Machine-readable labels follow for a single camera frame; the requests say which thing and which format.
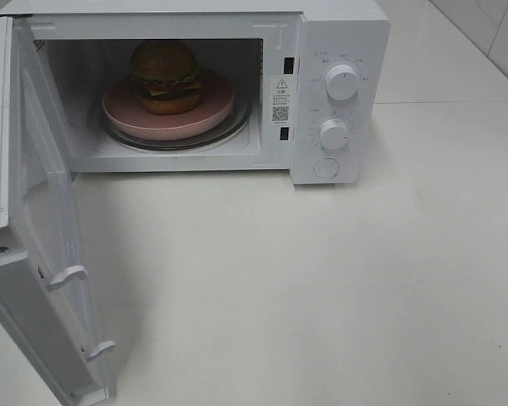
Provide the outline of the white round door button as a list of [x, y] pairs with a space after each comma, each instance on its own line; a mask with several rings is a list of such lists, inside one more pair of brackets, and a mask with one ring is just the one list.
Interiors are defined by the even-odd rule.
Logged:
[[323, 158], [313, 167], [314, 174], [319, 178], [334, 178], [340, 170], [339, 162], [333, 158]]

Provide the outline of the white timer knob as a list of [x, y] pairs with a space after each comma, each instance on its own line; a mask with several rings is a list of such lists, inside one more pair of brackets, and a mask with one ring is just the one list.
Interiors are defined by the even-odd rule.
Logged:
[[340, 119], [323, 122], [319, 128], [318, 138], [323, 149], [336, 151], [346, 147], [350, 136], [347, 123]]

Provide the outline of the burger with lettuce and tomato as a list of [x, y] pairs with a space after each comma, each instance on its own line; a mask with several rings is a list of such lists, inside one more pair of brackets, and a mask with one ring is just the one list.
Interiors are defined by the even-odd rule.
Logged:
[[201, 67], [179, 40], [146, 40], [130, 56], [129, 77], [141, 105], [150, 113], [173, 115], [201, 100]]

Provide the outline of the pink round plate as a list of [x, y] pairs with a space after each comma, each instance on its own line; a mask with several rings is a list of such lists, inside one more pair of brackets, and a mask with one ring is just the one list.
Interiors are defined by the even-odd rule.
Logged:
[[183, 140], [222, 123], [231, 113], [235, 89], [211, 70], [201, 71], [193, 84], [151, 96], [133, 80], [113, 85], [103, 97], [109, 121], [127, 135], [142, 140]]

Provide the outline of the white microwave door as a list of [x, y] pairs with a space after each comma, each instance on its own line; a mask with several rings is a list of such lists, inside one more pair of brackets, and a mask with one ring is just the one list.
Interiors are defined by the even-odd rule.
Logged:
[[62, 405], [112, 393], [91, 302], [47, 57], [25, 18], [0, 17], [0, 324]]

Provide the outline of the white warning label sticker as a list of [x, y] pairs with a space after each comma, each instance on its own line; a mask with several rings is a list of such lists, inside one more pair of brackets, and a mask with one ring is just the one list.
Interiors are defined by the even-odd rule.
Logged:
[[271, 119], [273, 123], [288, 123], [291, 112], [292, 86], [282, 75], [271, 77]]

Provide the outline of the white microwave oven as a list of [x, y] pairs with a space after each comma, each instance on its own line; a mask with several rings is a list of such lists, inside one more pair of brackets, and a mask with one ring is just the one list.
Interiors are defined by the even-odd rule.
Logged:
[[[286, 169], [294, 184], [352, 183], [358, 176], [390, 30], [374, 1], [12, 1], [2, 16], [27, 19], [48, 46], [71, 174]], [[146, 40], [182, 41], [201, 71], [229, 80], [234, 102], [242, 96], [252, 104], [245, 127], [188, 151], [147, 151], [111, 138], [103, 97], [130, 80], [130, 56]], [[356, 65], [361, 81], [353, 97], [336, 101], [323, 73], [342, 60]], [[274, 75], [292, 86], [288, 123], [271, 119]], [[330, 119], [350, 129], [348, 144], [336, 151], [318, 138]], [[339, 162], [334, 178], [314, 174], [323, 158]]]

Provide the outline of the white upper power knob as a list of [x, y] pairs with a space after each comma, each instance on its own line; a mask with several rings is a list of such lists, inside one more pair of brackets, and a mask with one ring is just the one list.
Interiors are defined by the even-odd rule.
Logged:
[[327, 67], [323, 81], [329, 97], [340, 102], [350, 99], [358, 92], [361, 79], [356, 65], [342, 60]]

